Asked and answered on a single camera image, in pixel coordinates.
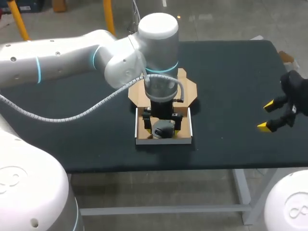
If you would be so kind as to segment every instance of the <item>coiled cable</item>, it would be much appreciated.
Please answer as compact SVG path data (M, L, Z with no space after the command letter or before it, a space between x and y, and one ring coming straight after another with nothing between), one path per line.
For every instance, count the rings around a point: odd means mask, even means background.
M149 78L162 78L162 79L166 79L166 80L170 80L170 81L176 82L177 84L179 84L180 89L181 89L180 101L181 102L184 101L184 87L183 87L183 84L179 80L177 80L176 78L172 78L172 77L164 76L164 75L160 75L160 74L150 74L150 75L147 75L147 77L149 77ZM8 100L7 98L5 98L1 94L0 94L0 100L2 102L4 102L5 104L9 105L11 108L13 108L16 111L20 112L21 114L23 114L23 115L25 115L27 117L30 117L32 119L40 120L40 121L43 121L43 122L49 122L49 123L64 123L64 122L69 122L69 121L73 121L73 120L76 120L76 119L80 119L80 118L90 114L91 112L93 112L97 108L101 107L105 102L111 100L113 97L118 95L120 92L128 89L130 86L134 85L135 83L137 83L138 81L140 81L142 79L143 79L143 76L135 78L134 80L132 80L129 83L125 84L124 86L122 86L121 88L116 90L114 93L110 94L109 96L107 96L103 100L99 101L97 104L95 104L93 107L89 108L88 110L84 111L83 113L80 113L80 114L75 115L75 116L67 117L67 118L62 118L62 119L45 118L45 117L36 115L34 113L28 112L28 111L22 109L21 107L17 106L16 104L14 104L12 101Z

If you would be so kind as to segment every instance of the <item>white table frame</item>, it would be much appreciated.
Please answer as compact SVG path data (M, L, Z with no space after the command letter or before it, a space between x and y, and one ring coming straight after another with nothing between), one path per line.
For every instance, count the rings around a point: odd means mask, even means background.
M239 195L237 205L178 205L178 206L142 206L115 208L82 208L83 216L154 214L154 213L207 213L207 212L243 212L244 225L253 225L263 211L266 198L272 187L286 175L284 168L270 168L263 176L260 186L251 198L243 169L234 169L233 175Z

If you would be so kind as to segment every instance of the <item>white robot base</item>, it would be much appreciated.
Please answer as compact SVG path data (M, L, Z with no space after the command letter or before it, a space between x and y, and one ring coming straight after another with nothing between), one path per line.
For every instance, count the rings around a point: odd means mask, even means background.
M0 129L3 231L84 231L67 174L48 153Z
M308 231L308 170L281 179L264 210L268 231Z

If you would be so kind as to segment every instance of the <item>metal bar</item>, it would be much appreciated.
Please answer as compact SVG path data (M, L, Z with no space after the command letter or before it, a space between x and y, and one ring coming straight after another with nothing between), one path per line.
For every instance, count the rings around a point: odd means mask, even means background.
M284 168L270 168L264 175L260 187L252 197L251 211L243 213L244 225L253 225L264 209L266 198L274 185L286 175Z
M25 24L24 24L23 19L22 19L21 15L20 15L20 12L19 12L19 9L18 9L18 7L16 5L15 0L8 0L7 3L8 3L8 6L9 6L10 10L11 10L11 13L12 13L12 15L14 17L14 20L16 22L16 25L18 27L18 30L19 30L19 33L20 33L21 37L25 41L30 40L29 35L27 33L27 30L26 30L26 27L25 27Z
M249 205L183 205L151 207L118 208L82 208L83 216L119 215L119 214L153 214L153 213L205 213L205 212L240 212L250 211Z
M114 17L112 14L111 0L103 0L103 6L104 6L105 21L107 24L107 29L111 34L115 36L116 33L115 33Z
M71 182L72 180L72 174L67 174L68 182Z
M248 205L251 201L251 197L244 170L233 169L233 175L240 203L243 205Z

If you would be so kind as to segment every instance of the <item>cardboard flap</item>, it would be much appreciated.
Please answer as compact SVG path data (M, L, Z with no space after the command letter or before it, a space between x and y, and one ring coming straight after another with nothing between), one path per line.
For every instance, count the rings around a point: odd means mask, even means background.
M184 86L184 102L183 103L174 103L174 107L189 107L189 105L197 98L197 85L187 79L186 71L182 68L178 70L178 80ZM180 87L178 86L178 93L175 99L180 98ZM150 99L145 95L144 91L144 80L141 80L131 86L128 90L129 99L137 106L137 107L150 107Z

